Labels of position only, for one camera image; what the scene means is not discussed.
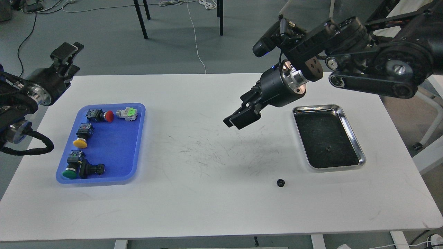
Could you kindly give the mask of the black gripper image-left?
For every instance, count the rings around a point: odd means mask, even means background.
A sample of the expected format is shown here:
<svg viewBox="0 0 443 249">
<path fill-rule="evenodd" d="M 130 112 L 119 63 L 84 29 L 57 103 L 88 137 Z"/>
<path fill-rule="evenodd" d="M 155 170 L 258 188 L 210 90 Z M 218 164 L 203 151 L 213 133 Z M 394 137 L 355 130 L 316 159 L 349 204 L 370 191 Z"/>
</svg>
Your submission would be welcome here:
<svg viewBox="0 0 443 249">
<path fill-rule="evenodd" d="M 84 49 L 78 42 L 64 42 L 51 53 L 55 68 L 62 67 L 62 76 L 54 68 L 36 69 L 28 77 L 27 95 L 37 104 L 51 106 L 71 86 L 73 77 L 80 68 L 73 64 L 73 58 Z"/>
</svg>

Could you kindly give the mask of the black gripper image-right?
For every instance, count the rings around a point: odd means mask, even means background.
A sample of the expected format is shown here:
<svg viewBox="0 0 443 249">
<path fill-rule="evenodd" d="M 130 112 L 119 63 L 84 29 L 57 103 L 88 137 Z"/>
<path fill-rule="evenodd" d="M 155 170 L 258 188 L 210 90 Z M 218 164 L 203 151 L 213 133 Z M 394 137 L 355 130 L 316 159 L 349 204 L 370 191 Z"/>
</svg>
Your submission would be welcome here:
<svg viewBox="0 0 443 249">
<path fill-rule="evenodd" d="M 223 123 L 228 127 L 245 128 L 261 118 L 265 105 L 283 107 L 302 98 L 307 82 L 301 70 L 294 68 L 289 61 L 272 66 L 261 74 L 259 88 L 252 87 L 243 94 L 239 109 L 226 117 Z"/>
</svg>

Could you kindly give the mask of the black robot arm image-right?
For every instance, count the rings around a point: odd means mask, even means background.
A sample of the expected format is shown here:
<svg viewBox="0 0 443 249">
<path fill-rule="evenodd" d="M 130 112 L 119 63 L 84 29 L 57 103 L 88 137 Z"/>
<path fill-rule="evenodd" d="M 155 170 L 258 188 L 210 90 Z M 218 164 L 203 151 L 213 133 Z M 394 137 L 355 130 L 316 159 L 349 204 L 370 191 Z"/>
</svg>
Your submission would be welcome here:
<svg viewBox="0 0 443 249">
<path fill-rule="evenodd" d="M 328 19 L 306 32 L 280 15 L 253 46 L 257 57 L 279 48 L 286 59 L 264 72 L 223 122 L 242 129 L 266 106 L 283 107 L 305 96 L 306 83 L 323 77 L 324 52 L 332 86 L 395 98 L 412 98 L 431 75 L 442 75 L 442 1 L 417 11 L 361 23 Z"/>
</svg>

